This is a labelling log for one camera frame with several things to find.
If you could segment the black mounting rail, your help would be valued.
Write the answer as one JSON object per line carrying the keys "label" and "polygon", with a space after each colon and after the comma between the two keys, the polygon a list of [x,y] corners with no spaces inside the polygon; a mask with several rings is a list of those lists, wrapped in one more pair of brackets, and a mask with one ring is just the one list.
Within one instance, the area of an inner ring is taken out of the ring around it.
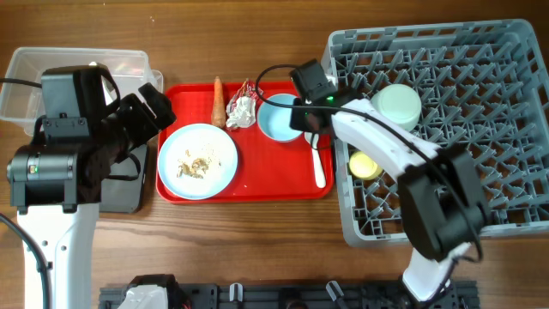
{"label": "black mounting rail", "polygon": [[[180,284],[190,308],[480,308],[475,281],[453,281],[430,305],[419,306],[399,282],[342,284],[340,296],[331,296],[324,285],[271,285],[234,288],[215,284]],[[101,288],[98,308],[119,308],[127,288]]]}

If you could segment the black waste bin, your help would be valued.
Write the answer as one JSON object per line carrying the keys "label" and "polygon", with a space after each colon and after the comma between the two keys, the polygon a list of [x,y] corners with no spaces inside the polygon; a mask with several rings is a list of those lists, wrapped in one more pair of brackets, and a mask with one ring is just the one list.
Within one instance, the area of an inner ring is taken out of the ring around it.
{"label": "black waste bin", "polygon": [[101,189],[101,213],[125,213],[137,212],[142,207],[143,186],[147,174],[147,162],[149,157],[148,145],[143,144],[135,148],[132,154],[139,160],[141,172],[136,180],[123,181],[105,179]]}

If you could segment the grey dishwasher rack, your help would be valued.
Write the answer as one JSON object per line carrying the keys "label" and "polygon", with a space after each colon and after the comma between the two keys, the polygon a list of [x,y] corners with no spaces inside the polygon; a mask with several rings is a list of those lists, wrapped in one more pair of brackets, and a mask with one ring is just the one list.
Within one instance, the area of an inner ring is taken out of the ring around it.
{"label": "grey dishwasher rack", "polygon": [[340,30],[321,60],[366,98],[400,83],[422,102],[413,133],[473,156],[492,210],[486,237],[548,229],[548,68],[528,21]]}

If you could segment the light blue bowl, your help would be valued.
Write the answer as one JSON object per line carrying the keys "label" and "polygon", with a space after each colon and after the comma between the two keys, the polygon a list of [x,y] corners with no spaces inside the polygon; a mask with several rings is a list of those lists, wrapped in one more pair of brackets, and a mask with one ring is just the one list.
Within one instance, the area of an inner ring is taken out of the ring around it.
{"label": "light blue bowl", "polygon": [[290,126],[292,110],[273,106],[263,102],[257,112],[256,120],[262,133],[277,142],[291,142],[303,132]]}

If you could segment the light blue plate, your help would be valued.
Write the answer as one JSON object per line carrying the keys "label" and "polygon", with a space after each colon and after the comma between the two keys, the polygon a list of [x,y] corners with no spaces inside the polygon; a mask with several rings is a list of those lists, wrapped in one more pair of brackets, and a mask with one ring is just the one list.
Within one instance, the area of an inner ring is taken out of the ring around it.
{"label": "light blue plate", "polygon": [[204,200],[229,186],[238,168],[235,142],[211,124],[175,130],[162,144],[157,160],[160,182],[171,194]]}

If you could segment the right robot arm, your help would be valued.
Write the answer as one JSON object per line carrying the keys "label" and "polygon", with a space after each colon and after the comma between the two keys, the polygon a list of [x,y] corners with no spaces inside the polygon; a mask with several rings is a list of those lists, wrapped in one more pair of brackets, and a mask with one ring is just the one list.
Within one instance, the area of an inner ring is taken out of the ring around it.
{"label": "right robot arm", "polygon": [[401,224],[413,246],[401,281],[424,305],[449,285],[457,263],[475,246],[482,260],[481,230],[492,220],[474,160],[462,145],[442,148],[379,113],[351,91],[313,102],[294,99],[292,126],[335,137],[372,158],[397,184]]}

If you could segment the red plastic tray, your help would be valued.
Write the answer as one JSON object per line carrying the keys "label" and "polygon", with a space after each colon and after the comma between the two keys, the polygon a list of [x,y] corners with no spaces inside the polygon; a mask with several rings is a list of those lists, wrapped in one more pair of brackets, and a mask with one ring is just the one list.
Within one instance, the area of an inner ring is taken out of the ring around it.
{"label": "red plastic tray", "polygon": [[[212,84],[179,84],[166,90],[176,121],[158,135],[156,190],[169,203],[248,203],[275,200],[318,199],[328,194],[334,183],[334,155],[329,138],[320,139],[319,150],[326,185],[319,188],[314,178],[310,144],[300,137],[292,142],[276,142],[265,136],[257,124],[247,129],[225,130],[210,124],[214,100]],[[216,133],[229,155],[229,183],[219,193],[201,198],[185,193],[167,166],[172,160],[167,148],[185,133],[202,129]]]}

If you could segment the white tissue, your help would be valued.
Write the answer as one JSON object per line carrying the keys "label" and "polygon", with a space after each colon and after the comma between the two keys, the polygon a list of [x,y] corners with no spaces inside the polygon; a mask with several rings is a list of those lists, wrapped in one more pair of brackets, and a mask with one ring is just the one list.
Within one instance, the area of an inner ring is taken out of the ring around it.
{"label": "white tissue", "polygon": [[232,98],[226,113],[228,129],[249,128],[256,122],[256,101],[250,96]]}

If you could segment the yellow cup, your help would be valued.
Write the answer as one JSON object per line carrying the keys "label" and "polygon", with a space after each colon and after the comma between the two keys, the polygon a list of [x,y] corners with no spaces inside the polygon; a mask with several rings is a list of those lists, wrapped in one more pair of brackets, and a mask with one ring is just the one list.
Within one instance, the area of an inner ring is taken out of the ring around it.
{"label": "yellow cup", "polygon": [[383,169],[364,152],[358,151],[349,159],[349,170],[351,174],[363,180],[372,180],[379,176]]}

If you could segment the clear plastic bin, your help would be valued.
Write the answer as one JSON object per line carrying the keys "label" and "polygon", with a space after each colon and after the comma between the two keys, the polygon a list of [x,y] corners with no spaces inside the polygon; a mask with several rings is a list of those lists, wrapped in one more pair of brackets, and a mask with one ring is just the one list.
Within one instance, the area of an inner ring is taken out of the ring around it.
{"label": "clear plastic bin", "polygon": [[[20,47],[1,76],[40,82],[50,68],[103,64],[108,67],[122,96],[137,94],[149,82],[164,90],[163,75],[153,70],[144,51],[65,47]],[[45,113],[41,90],[25,85],[5,83],[1,86],[1,120],[17,124],[31,136],[35,119]]]}

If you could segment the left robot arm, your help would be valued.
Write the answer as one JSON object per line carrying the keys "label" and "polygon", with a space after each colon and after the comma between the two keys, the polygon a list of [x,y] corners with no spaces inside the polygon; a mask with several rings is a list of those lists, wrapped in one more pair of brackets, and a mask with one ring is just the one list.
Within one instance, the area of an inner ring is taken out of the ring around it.
{"label": "left robot arm", "polygon": [[7,166],[5,224],[24,245],[25,307],[88,308],[102,184],[176,117],[151,84],[121,95],[103,64],[48,69],[39,88],[45,114]]}

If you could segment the light green bowl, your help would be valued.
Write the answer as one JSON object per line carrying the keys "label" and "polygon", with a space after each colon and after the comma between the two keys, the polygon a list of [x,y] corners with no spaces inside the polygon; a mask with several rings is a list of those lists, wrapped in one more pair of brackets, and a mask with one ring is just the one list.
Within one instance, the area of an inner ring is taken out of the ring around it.
{"label": "light green bowl", "polygon": [[371,103],[379,113],[403,130],[411,131],[419,122],[421,100],[419,94],[407,85],[389,85],[377,92]]}

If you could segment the orange carrot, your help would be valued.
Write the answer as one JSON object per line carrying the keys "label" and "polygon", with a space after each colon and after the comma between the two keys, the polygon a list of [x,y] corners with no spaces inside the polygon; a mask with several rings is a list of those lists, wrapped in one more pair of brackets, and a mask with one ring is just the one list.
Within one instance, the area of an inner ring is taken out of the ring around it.
{"label": "orange carrot", "polygon": [[211,125],[223,128],[226,125],[226,107],[224,101],[223,85],[221,79],[214,79],[214,102],[211,113]]}

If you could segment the foil wrapper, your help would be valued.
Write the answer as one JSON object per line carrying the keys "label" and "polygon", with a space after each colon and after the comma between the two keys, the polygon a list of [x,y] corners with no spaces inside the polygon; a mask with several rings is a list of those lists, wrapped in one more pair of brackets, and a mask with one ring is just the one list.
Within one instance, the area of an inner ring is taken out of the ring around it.
{"label": "foil wrapper", "polygon": [[241,96],[250,96],[256,101],[256,103],[259,100],[258,94],[255,91],[255,84],[251,82],[249,79],[243,82],[241,87],[238,89],[237,93],[232,98],[237,98]]}

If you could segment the food scraps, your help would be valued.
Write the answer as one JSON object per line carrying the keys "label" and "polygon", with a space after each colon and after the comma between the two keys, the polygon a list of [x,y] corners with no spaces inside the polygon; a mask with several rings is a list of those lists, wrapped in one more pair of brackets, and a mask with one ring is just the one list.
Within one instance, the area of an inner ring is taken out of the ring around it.
{"label": "food scraps", "polygon": [[221,162],[216,153],[207,148],[186,149],[177,159],[177,177],[208,179],[218,174]]}

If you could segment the white plastic spoon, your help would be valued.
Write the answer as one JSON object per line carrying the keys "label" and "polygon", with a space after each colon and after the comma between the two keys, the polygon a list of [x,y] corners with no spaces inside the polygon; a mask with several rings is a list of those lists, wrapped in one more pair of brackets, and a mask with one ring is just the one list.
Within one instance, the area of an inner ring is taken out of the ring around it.
{"label": "white plastic spoon", "polygon": [[326,186],[326,178],[323,171],[323,165],[320,159],[320,155],[317,149],[318,136],[313,135],[311,132],[304,133],[305,140],[311,146],[311,155],[313,162],[314,178],[318,188],[324,188]]}

